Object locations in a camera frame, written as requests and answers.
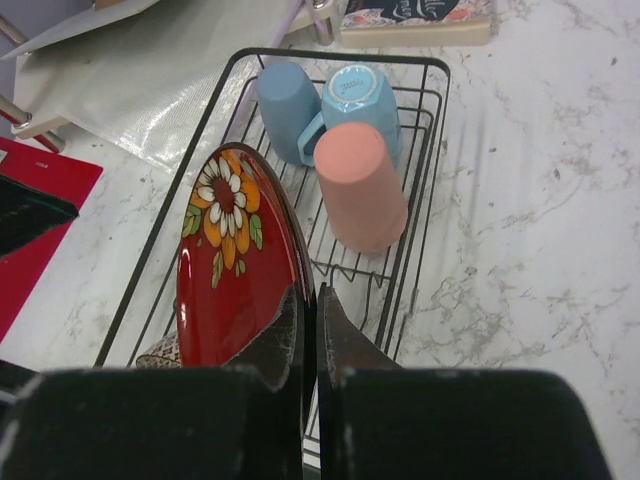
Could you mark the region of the red floral plate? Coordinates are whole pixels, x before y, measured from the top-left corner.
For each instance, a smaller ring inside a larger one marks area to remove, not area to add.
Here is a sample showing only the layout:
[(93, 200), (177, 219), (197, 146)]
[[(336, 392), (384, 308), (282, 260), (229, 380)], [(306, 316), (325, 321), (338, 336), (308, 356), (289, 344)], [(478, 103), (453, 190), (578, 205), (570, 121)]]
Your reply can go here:
[(311, 308), (310, 260), (281, 182), (254, 148), (221, 145), (199, 171), (183, 218), (176, 286), (182, 364), (229, 361), (272, 322), (293, 284)]

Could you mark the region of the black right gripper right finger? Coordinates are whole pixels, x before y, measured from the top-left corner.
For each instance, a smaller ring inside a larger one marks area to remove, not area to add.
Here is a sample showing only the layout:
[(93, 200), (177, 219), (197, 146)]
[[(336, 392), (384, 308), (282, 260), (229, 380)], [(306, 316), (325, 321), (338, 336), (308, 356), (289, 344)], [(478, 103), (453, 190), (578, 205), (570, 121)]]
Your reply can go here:
[(347, 369), (401, 369), (348, 318), (335, 289), (326, 283), (317, 299), (317, 371), (339, 380)]

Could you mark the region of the pink tumbler cup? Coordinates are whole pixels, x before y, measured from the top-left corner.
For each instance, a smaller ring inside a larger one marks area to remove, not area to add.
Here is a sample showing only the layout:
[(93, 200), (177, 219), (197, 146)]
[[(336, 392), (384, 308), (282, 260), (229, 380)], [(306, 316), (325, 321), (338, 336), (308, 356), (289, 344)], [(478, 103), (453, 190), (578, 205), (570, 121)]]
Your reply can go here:
[(396, 243), (408, 221), (408, 203), (384, 139), (362, 122), (339, 124), (314, 150), (328, 220), (335, 238), (359, 253)]

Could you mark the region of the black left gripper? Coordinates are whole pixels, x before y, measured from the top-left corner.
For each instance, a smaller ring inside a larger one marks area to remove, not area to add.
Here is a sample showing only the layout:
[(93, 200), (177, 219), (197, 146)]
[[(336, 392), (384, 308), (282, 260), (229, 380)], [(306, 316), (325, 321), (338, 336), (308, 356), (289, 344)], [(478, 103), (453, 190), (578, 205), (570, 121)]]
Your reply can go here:
[(78, 216), (73, 203), (1, 176), (2, 257)]

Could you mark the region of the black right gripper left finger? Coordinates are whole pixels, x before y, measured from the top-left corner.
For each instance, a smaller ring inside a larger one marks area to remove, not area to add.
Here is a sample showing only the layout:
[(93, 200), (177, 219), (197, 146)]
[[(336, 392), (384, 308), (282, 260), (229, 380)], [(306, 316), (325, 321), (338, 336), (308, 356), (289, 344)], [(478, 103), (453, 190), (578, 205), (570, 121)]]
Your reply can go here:
[(224, 367), (252, 369), (269, 389), (280, 390), (294, 363), (299, 320), (298, 292), (291, 284), (284, 290), (270, 323)]

